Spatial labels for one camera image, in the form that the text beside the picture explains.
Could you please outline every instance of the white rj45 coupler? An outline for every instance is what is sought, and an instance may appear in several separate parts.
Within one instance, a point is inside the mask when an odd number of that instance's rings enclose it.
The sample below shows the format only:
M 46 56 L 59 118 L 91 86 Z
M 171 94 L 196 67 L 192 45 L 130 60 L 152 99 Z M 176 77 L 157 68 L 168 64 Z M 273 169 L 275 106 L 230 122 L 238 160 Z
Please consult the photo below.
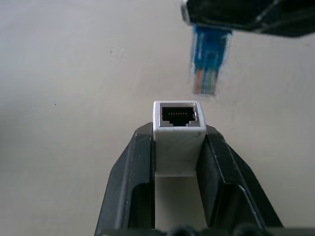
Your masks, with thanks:
M 206 122 L 199 102 L 154 102 L 156 176 L 195 175 L 206 132 Z

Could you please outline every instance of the white wall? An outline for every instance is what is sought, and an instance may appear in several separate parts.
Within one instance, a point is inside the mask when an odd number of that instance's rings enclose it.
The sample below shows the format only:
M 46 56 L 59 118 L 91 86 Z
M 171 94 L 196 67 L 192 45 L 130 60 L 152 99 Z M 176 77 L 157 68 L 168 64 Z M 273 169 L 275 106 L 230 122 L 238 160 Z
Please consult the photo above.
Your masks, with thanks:
M 190 99 L 191 29 L 176 1 L 28 2 L 0 3 L 1 235 L 93 235 L 153 101 Z M 285 226 L 315 226 L 314 39 L 235 33 L 220 96 L 203 102 Z M 157 224 L 182 223 L 157 196 Z

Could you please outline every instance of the port opening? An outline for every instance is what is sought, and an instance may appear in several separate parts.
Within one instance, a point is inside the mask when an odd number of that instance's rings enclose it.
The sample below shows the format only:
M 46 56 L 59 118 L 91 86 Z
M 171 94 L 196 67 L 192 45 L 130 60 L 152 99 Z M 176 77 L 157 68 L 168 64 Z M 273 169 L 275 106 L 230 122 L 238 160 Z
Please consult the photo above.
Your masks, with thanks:
M 162 107 L 162 120 L 173 126 L 187 126 L 196 121 L 194 107 Z

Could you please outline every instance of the gray surface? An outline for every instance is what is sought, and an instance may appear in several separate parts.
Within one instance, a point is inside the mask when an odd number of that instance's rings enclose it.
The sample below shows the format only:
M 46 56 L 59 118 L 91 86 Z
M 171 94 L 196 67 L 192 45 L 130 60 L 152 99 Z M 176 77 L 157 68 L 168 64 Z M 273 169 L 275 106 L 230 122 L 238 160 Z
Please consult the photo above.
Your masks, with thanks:
M 190 33 L 176 1 L 1 1 L 1 235 L 94 233 L 110 169 L 153 101 L 191 99 Z M 314 39 L 236 33 L 220 96 L 202 103 L 286 226 L 315 225 Z M 158 181 L 160 228 L 189 219 L 167 207 L 195 209 L 195 187 Z

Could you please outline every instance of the white background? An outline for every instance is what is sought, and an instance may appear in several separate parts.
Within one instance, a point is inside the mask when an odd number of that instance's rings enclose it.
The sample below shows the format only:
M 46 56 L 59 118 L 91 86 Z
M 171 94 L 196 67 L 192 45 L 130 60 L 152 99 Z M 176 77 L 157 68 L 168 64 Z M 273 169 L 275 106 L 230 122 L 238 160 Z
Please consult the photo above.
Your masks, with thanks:
M 153 102 L 191 99 L 190 41 L 173 0 L 1 1 L 1 235 L 94 234 Z M 220 96 L 202 102 L 285 226 L 315 226 L 314 59 L 315 35 L 235 33 Z M 156 196 L 158 228 L 204 226 L 195 179 L 158 179 Z

